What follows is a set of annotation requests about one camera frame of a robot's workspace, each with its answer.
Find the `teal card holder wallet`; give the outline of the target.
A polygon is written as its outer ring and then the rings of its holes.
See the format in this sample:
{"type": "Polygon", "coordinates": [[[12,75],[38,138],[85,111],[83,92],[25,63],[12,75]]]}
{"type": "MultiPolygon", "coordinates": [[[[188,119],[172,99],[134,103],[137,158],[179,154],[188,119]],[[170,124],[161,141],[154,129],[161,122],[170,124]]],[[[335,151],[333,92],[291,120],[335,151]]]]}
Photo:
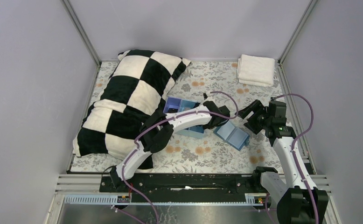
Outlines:
{"type": "Polygon", "coordinates": [[[248,146],[250,143],[250,135],[235,126],[231,121],[227,121],[222,126],[215,128],[214,134],[238,151],[241,151],[243,147],[248,146]]]}

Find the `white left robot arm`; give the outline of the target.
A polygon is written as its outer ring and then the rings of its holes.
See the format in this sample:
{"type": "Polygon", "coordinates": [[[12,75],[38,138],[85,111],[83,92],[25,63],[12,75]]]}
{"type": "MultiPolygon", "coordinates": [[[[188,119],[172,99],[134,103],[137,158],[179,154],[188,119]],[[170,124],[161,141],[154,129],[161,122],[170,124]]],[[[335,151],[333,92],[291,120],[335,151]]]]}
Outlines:
{"type": "Polygon", "coordinates": [[[140,134],[135,138],[134,149],[126,158],[110,171],[114,187],[131,179],[137,169],[148,158],[163,150],[172,135],[193,126],[212,129],[233,119],[226,106],[218,107],[214,101],[206,100],[196,107],[175,113],[154,112],[141,127],[140,134]]]}

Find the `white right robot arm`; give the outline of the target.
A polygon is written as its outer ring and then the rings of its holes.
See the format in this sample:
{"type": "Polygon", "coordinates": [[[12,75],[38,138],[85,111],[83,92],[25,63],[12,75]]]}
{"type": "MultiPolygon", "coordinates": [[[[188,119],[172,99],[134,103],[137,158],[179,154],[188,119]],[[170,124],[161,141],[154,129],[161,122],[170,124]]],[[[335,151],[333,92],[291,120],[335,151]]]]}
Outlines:
{"type": "Polygon", "coordinates": [[[297,135],[287,126],[286,103],[272,100],[268,106],[254,100],[240,110],[238,115],[247,119],[244,124],[252,133],[262,130],[276,152],[281,163],[284,178],[273,168],[257,168],[260,185],[267,190],[277,205],[277,219],[281,224],[321,224],[327,209],[329,197],[326,191],[318,189],[311,179],[299,150],[297,135]]]}

